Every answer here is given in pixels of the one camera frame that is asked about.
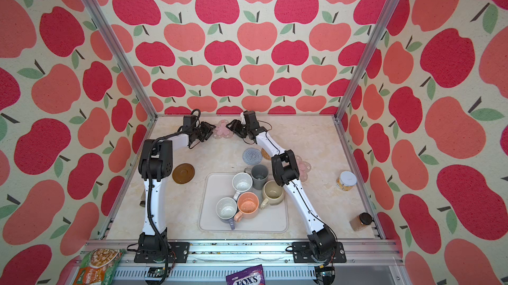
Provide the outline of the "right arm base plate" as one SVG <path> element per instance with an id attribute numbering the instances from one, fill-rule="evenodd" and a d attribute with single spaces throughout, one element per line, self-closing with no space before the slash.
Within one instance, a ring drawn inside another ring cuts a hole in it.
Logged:
<path id="1" fill-rule="evenodd" d="M 292 253 L 295 263 L 316 263 L 319 265 L 326 265 L 329 263 L 347 262 L 345 249 L 341 242 L 337 242 L 336 247 L 332 249 L 331 252 L 319 258 L 312 254 L 310 243 L 308 241 L 293 242 L 291 246 L 286 248 L 286 250 Z"/>

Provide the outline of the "grey round woven coaster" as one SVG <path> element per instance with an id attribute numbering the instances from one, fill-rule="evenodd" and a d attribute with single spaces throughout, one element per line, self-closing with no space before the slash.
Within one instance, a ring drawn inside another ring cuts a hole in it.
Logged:
<path id="1" fill-rule="evenodd" d="M 249 166 L 256 166 L 263 160 L 260 150 L 256 148 L 248 148 L 242 154 L 243 161 Z"/>

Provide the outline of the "tan round rattan coaster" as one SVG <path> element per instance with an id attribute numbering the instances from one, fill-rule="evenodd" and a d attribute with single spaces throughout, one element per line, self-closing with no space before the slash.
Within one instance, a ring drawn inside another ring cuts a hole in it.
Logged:
<path id="1" fill-rule="evenodd" d="M 269 161 L 271 160 L 270 155 L 264 149 L 261 149 L 261 155 L 263 156 L 264 159 Z"/>

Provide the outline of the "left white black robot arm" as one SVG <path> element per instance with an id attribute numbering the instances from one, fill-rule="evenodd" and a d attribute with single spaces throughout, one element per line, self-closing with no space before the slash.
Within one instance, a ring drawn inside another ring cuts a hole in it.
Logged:
<path id="1" fill-rule="evenodd" d="M 174 151 L 190 148 L 194 142 L 205 142 L 211 137 L 215 126 L 201 122 L 200 117 L 201 111 L 194 109 L 183 117 L 183 125 L 177 132 L 143 143 L 138 172 L 144 181 L 146 210 L 135 263 L 168 262 L 171 246 L 167 240 L 165 187 L 173 171 Z"/>

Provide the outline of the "pink flower coaster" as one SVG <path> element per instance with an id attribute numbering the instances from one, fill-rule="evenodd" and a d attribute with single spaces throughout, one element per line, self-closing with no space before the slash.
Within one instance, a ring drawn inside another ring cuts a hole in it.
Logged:
<path id="1" fill-rule="evenodd" d="M 216 128 L 213 130 L 212 135 L 214 139 L 232 138 L 234 136 L 234 133 L 226 127 L 228 123 L 227 120 L 223 119 L 215 124 Z"/>
<path id="2" fill-rule="evenodd" d="M 304 161 L 299 155 L 296 156 L 296 162 L 300 172 L 299 179 L 301 182 L 307 181 L 308 174 L 312 170 L 312 166 L 308 162 Z"/>

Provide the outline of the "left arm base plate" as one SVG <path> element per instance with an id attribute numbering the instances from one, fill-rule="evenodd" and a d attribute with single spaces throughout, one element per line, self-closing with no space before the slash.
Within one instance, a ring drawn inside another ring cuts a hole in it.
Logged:
<path id="1" fill-rule="evenodd" d="M 189 254 L 188 242 L 169 242 L 168 250 L 163 250 L 159 240 L 149 244 L 147 242 L 140 244 L 136 250 L 134 257 L 135 263 L 155 264 L 164 263 L 166 258 L 169 259 L 168 264 L 186 263 Z"/>

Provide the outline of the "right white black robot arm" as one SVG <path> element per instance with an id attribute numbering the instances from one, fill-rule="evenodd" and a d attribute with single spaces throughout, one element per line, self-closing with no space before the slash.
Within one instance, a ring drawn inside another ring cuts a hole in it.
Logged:
<path id="1" fill-rule="evenodd" d="M 305 223 L 311 257 L 317 263 L 330 263 L 337 250 L 337 238 L 307 197 L 294 152 L 278 145 L 268 130 L 259 125 L 254 112 L 247 111 L 246 114 L 247 117 L 231 121 L 226 128 L 242 139 L 249 138 L 268 153 L 276 184 L 292 198 Z"/>

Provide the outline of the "brown round wooden coaster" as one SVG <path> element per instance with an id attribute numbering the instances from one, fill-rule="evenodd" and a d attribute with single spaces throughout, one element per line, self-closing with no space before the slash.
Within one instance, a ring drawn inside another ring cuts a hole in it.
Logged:
<path id="1" fill-rule="evenodd" d="M 183 185 L 190 182 L 195 176 L 195 169 L 190 163 L 178 165 L 172 172 L 172 178 L 177 184 Z"/>

